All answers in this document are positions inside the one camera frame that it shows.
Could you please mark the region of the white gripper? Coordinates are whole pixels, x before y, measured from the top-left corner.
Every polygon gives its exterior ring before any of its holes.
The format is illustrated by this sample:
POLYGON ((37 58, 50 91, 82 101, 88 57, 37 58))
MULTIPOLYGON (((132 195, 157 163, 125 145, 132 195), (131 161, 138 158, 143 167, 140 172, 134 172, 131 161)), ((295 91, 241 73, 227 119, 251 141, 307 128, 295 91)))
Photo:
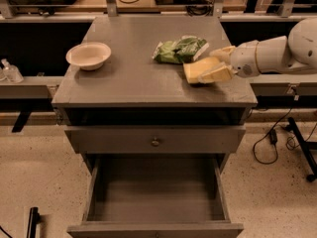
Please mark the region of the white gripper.
POLYGON ((239 46, 228 46, 209 53, 220 62, 198 75, 200 83, 213 83, 233 78, 235 71, 240 77, 254 77, 260 74, 256 62, 258 41, 242 43, 239 46))

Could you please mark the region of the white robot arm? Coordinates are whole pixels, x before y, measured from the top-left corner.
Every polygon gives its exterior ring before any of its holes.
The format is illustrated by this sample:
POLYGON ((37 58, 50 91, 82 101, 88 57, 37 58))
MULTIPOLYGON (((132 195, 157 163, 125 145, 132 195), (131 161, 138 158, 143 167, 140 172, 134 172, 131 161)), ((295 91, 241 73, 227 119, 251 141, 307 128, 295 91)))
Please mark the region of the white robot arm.
POLYGON ((210 53, 220 62, 198 75, 199 83, 255 77, 264 73, 314 73, 317 68, 317 19, 298 22, 288 36, 250 41, 210 53))

